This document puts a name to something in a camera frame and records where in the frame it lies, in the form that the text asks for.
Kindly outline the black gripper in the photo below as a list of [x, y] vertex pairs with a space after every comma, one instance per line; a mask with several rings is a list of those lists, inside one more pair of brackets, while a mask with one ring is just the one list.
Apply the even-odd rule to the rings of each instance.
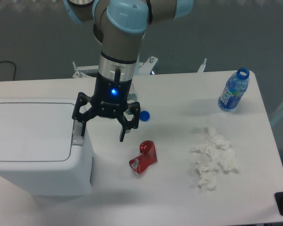
[[[117, 113], [117, 120], [122, 126], [119, 136], [120, 142], [123, 142], [125, 134], [129, 133], [131, 129], [137, 129], [139, 127], [140, 103], [133, 102], [127, 105], [131, 82], [131, 80], [122, 81], [120, 71], [112, 73], [112, 79], [108, 79], [99, 73], [96, 78], [92, 97], [87, 96], [83, 92], [78, 93], [72, 119], [83, 124], [81, 131], [82, 137], [85, 135], [87, 121], [96, 116], [113, 119], [115, 118], [113, 114]], [[87, 103], [90, 103], [91, 107], [89, 110], [81, 113], [81, 107], [87, 105]], [[130, 121], [124, 115], [127, 106], [133, 114]]]

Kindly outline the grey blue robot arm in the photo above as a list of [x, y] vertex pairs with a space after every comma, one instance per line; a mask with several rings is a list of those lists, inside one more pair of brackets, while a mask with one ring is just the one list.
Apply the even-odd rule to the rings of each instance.
[[193, 1], [66, 0], [64, 5], [75, 22], [94, 22], [94, 36], [101, 43], [94, 93], [78, 94], [72, 118], [81, 124], [81, 135], [94, 117], [117, 119], [123, 141], [139, 126], [140, 103], [129, 103], [128, 95], [146, 28], [189, 14]]

